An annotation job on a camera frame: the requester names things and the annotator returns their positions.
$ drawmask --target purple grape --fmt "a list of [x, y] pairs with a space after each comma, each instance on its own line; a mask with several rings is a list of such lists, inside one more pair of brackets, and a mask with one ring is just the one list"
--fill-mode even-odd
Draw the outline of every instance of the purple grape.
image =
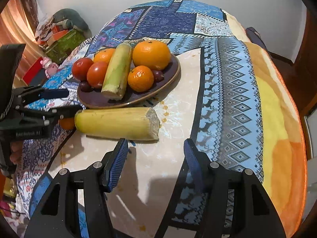
[[155, 71], [153, 70], [153, 75], [154, 75], [154, 82], [161, 82], [164, 80], [164, 74], [161, 71]]
[[93, 90], [88, 82], [80, 82], [79, 88], [82, 92], [91, 92]]

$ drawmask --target pink toy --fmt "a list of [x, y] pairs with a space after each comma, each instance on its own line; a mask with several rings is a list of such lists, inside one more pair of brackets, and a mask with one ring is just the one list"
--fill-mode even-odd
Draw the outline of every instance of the pink toy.
[[48, 79], [52, 77], [56, 72], [58, 72], [58, 64], [52, 62], [50, 58], [44, 57], [40, 63], [42, 64], [42, 67], [45, 69], [45, 75]]

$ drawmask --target purple plate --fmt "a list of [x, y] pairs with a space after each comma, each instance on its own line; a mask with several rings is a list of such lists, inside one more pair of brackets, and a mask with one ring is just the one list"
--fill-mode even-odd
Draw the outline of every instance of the purple plate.
[[158, 83], [154, 83], [153, 86], [146, 92], [135, 92], [129, 87], [129, 85], [127, 85], [126, 93], [121, 100], [110, 100], [100, 92], [82, 92], [79, 88], [77, 89], [77, 96], [79, 101], [88, 108], [102, 109], [124, 107], [154, 96], [155, 94], [166, 88], [168, 85], [170, 85], [179, 74], [179, 72], [180, 63], [177, 58], [172, 55], [170, 63], [163, 70], [164, 80]]

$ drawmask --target metal screw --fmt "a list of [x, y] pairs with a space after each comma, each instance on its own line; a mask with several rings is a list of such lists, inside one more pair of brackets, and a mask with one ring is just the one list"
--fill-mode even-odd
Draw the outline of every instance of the metal screw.
[[245, 172], [247, 175], [249, 175], [249, 176], [251, 176], [251, 175], [253, 174], [253, 171], [252, 171], [250, 168], [246, 168], [246, 169], [244, 170], [244, 172]]
[[99, 167], [102, 166], [102, 163], [101, 162], [95, 162], [93, 166], [94, 166], [94, 168], [99, 168]]
[[59, 171], [59, 174], [61, 175], [61, 176], [63, 176], [64, 174], [66, 174], [67, 173], [67, 169], [66, 168], [63, 168], [63, 169], [61, 169], [60, 171]]
[[217, 162], [211, 162], [211, 163], [210, 163], [210, 166], [211, 166], [212, 168], [218, 168], [218, 167], [219, 167], [219, 164], [218, 164]]

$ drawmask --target red tomato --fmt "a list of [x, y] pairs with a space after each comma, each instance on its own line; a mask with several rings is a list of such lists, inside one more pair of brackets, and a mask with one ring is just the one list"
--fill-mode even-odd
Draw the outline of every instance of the red tomato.
[[87, 72], [87, 81], [94, 88], [102, 88], [105, 75], [108, 69], [108, 63], [104, 61], [95, 62]]
[[85, 81], [87, 79], [87, 72], [94, 62], [87, 58], [80, 58], [74, 62], [72, 66], [73, 77], [79, 81]]

